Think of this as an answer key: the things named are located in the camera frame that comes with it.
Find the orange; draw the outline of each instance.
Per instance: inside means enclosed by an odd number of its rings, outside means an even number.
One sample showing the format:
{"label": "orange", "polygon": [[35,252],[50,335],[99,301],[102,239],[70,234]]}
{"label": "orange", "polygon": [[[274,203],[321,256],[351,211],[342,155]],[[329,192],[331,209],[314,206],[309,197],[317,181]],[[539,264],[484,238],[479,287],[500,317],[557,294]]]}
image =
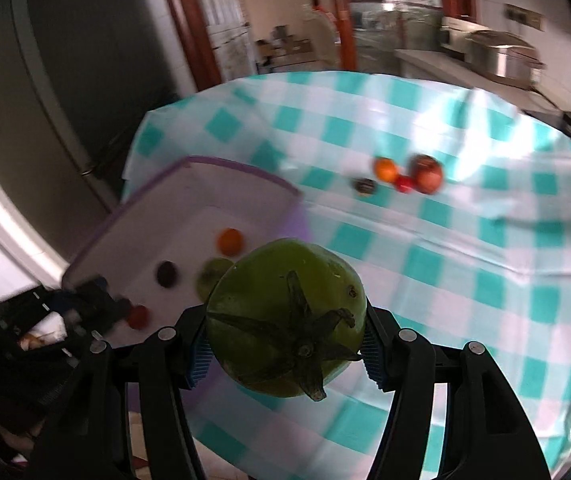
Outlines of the orange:
{"label": "orange", "polygon": [[238,256],[243,251],[245,240],[243,235],[236,229],[226,229],[219,235],[216,246],[223,256]]}
{"label": "orange", "polygon": [[379,156],[374,159],[374,174],[380,181],[394,184],[399,177],[399,167],[390,158]]}

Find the checkered tablecloth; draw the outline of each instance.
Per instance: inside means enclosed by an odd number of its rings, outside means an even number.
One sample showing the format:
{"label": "checkered tablecloth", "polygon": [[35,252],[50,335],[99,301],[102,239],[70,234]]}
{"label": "checkered tablecloth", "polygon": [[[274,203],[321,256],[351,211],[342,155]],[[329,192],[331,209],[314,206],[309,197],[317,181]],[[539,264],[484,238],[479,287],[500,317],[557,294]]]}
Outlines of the checkered tablecloth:
{"label": "checkered tablecloth", "polygon": [[[440,160],[435,196],[381,186],[373,156]],[[478,89],[360,73],[255,76],[146,115],[132,190],[185,155],[279,174],[304,193],[313,241],[345,258],[373,304],[430,341],[485,343],[550,466],[571,449],[571,141]],[[437,387],[424,477],[438,470]],[[318,404],[253,394],[222,376],[186,396],[195,436],[256,478],[367,476],[392,400],[353,364]]]}

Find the red cherry tomato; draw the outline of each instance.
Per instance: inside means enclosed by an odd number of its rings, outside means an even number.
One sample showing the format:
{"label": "red cherry tomato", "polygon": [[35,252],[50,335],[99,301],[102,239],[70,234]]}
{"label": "red cherry tomato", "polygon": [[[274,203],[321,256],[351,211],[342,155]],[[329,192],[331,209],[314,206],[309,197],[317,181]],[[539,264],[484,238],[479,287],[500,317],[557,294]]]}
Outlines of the red cherry tomato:
{"label": "red cherry tomato", "polygon": [[143,330],[150,323],[150,311],[143,305],[132,306],[126,322],[133,330]]}
{"label": "red cherry tomato", "polygon": [[409,193],[414,189],[414,183],[409,176],[402,175],[396,180],[394,187],[399,193]]}

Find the doorway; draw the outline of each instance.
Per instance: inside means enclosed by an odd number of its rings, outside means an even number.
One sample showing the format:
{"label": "doorway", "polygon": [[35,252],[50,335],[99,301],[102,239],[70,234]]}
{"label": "doorway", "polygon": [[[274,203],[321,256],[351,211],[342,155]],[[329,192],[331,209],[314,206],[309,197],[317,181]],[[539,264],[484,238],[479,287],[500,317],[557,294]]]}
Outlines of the doorway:
{"label": "doorway", "polygon": [[443,16],[476,21],[475,0],[333,0],[346,70],[400,75],[397,50],[439,50]]}
{"label": "doorway", "polygon": [[307,23],[306,9],[319,0],[240,0],[258,53],[258,72],[324,70]]}

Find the countertop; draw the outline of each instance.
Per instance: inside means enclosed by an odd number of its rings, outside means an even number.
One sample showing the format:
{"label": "countertop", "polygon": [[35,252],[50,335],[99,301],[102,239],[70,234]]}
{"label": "countertop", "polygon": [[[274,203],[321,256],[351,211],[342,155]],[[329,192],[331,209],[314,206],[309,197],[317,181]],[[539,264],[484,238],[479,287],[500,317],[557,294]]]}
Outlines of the countertop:
{"label": "countertop", "polygon": [[465,88],[481,88],[498,95],[521,110],[534,110],[537,112],[555,110],[552,105],[537,94],[490,81],[472,71],[463,61],[453,59],[441,52],[397,50],[395,54],[402,61],[433,75],[435,80]]}

